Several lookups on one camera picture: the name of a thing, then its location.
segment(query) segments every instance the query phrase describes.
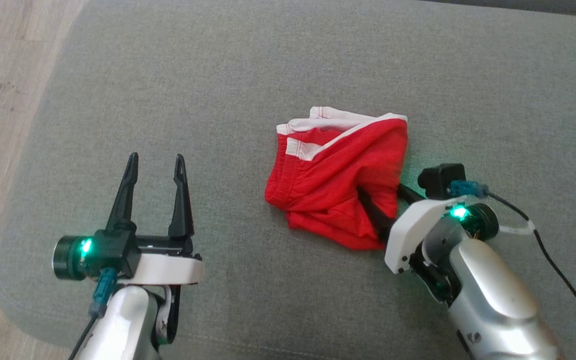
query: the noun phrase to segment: green led light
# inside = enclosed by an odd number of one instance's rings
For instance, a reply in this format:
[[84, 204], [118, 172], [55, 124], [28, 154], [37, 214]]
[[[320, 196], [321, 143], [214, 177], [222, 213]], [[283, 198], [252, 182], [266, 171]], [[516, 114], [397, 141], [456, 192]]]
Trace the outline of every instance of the green led light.
[[84, 240], [84, 242], [81, 244], [81, 255], [86, 256], [86, 254], [90, 252], [91, 248], [92, 248], [92, 239]]
[[460, 221], [463, 220], [466, 215], [468, 215], [468, 210], [463, 206], [457, 206], [454, 209], [450, 210], [450, 216], [453, 216]]

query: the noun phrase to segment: gray couch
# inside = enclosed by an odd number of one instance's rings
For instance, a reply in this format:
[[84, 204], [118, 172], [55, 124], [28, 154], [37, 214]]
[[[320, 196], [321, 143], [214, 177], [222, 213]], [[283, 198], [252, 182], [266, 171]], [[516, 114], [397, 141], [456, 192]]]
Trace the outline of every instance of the gray couch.
[[[414, 275], [393, 275], [382, 252], [288, 230], [265, 203], [275, 125], [313, 105], [408, 116], [402, 182], [463, 162], [534, 218], [576, 287], [575, 16], [406, 0], [91, 0], [23, 151], [0, 240], [1, 308], [26, 333], [73, 346], [94, 284], [57, 280], [54, 244], [105, 225], [133, 151], [137, 232], [164, 235], [181, 153], [206, 278], [183, 289], [166, 359], [466, 358]], [[535, 240], [490, 244], [576, 359], [576, 302]]]

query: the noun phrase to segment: cable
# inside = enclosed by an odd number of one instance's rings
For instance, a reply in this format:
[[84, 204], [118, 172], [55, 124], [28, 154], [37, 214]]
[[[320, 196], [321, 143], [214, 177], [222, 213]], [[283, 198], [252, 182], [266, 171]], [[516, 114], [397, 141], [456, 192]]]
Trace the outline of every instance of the cable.
[[97, 319], [98, 319], [98, 315], [96, 315], [96, 314], [94, 314], [93, 316], [90, 316], [90, 321], [88, 322], [86, 328], [84, 329], [84, 332], [81, 333], [79, 340], [77, 340], [77, 343], [75, 344], [75, 348], [72, 349], [72, 353], [70, 353], [70, 357], [68, 358], [68, 360], [74, 360], [75, 359], [75, 356], [77, 356], [77, 352], [80, 351], [80, 347], [82, 347], [82, 344], [84, 344], [84, 340], [86, 340], [88, 333], [92, 329], [92, 326], [95, 325], [95, 321], [97, 321]]
[[573, 287], [572, 284], [570, 284], [570, 281], [566, 278], [566, 276], [564, 276], [564, 274], [560, 270], [560, 268], [557, 267], [557, 265], [555, 264], [553, 259], [551, 259], [551, 256], [548, 255], [548, 251], [546, 251], [546, 247], [544, 246], [544, 242], [542, 241], [542, 237], [539, 235], [539, 231], [537, 231], [537, 228], [535, 228], [535, 224], [530, 220], [530, 218], [528, 218], [528, 215], [526, 215], [525, 212], [520, 210], [515, 205], [512, 205], [512, 203], [510, 203], [509, 201], [503, 199], [500, 196], [497, 196], [496, 194], [494, 194], [490, 191], [486, 191], [486, 195], [490, 196], [490, 198], [493, 198], [494, 200], [498, 201], [499, 203], [506, 205], [506, 207], [512, 209], [515, 213], [519, 214], [524, 220], [526, 220], [528, 222], [528, 226], [532, 228], [532, 232], [534, 233], [534, 237], [537, 239], [537, 244], [539, 244], [539, 248], [541, 249], [541, 252], [543, 253], [544, 257], [546, 257], [546, 260], [548, 260], [548, 263], [550, 264], [550, 266], [554, 269], [554, 271], [557, 273], [557, 275], [564, 281], [567, 288], [570, 290], [570, 292], [572, 293], [572, 295], [576, 299], [575, 288]]

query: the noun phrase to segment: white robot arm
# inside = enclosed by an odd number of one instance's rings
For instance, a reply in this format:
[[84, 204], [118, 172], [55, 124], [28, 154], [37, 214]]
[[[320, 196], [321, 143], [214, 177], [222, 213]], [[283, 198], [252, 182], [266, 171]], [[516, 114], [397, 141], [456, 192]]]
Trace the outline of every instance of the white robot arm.
[[[177, 326], [178, 294], [174, 285], [190, 285], [204, 278], [204, 263], [187, 257], [143, 253], [135, 276], [120, 280], [125, 285], [110, 298], [105, 316], [99, 320], [80, 360], [160, 360], [159, 345], [169, 344], [172, 326]], [[162, 302], [141, 285], [164, 287]], [[169, 321], [174, 316], [174, 323]], [[153, 343], [153, 332], [157, 343]]]

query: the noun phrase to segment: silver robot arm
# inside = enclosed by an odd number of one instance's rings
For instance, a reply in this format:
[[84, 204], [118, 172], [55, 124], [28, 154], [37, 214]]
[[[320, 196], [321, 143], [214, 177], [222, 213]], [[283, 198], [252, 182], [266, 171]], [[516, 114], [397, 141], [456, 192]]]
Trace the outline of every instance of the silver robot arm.
[[486, 205], [463, 207], [464, 200], [412, 203], [391, 227], [386, 264], [394, 274], [414, 272], [437, 301], [448, 305], [450, 322], [471, 359], [563, 360], [530, 290], [490, 246], [473, 238], [478, 234], [464, 229], [467, 209], [494, 217], [494, 223], [496, 215]]
[[449, 260], [461, 290], [448, 316], [472, 359], [564, 359], [530, 290], [488, 244], [465, 239]]

